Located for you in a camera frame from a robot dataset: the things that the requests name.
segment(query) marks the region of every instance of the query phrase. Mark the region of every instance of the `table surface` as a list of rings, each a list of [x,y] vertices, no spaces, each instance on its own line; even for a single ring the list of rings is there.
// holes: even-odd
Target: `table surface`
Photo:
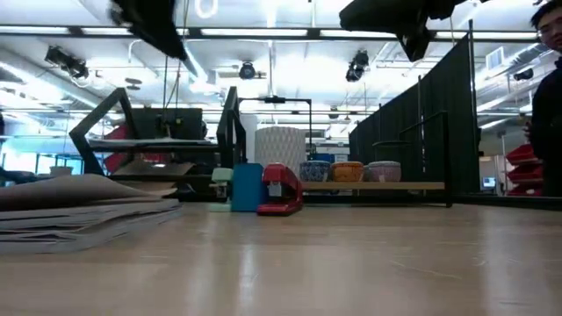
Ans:
[[[88,251],[0,257],[0,315],[562,315],[562,212],[216,206]]]

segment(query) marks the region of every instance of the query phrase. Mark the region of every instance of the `black partition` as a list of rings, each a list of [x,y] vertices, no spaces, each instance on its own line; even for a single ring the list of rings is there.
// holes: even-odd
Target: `black partition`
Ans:
[[[471,69],[471,41],[467,34],[418,84],[357,126],[349,136],[352,159],[362,163],[398,161],[404,181],[445,181],[443,158],[450,156],[453,193],[478,191]],[[446,113],[447,126],[441,119],[428,120],[440,113]],[[444,152],[445,134],[448,153]]]

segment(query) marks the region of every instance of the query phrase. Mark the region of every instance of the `glasses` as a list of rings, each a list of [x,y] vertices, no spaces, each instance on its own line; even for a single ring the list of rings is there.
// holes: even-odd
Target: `glasses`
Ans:
[[[560,30],[562,32],[562,18],[557,18],[549,24],[542,26],[537,32],[538,37],[541,39],[548,38],[549,36],[552,36],[556,30]]]

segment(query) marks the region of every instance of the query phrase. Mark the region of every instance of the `stack of paper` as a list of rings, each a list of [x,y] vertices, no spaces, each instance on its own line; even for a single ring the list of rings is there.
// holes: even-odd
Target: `stack of paper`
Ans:
[[[182,214],[180,204],[103,176],[64,176],[0,189],[0,254],[95,247]]]

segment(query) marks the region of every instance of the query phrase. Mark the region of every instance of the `black jacket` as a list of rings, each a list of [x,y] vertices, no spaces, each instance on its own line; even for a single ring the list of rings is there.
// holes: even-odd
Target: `black jacket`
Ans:
[[[562,192],[562,57],[533,98],[530,142],[535,155],[544,161],[545,187],[556,184]]]

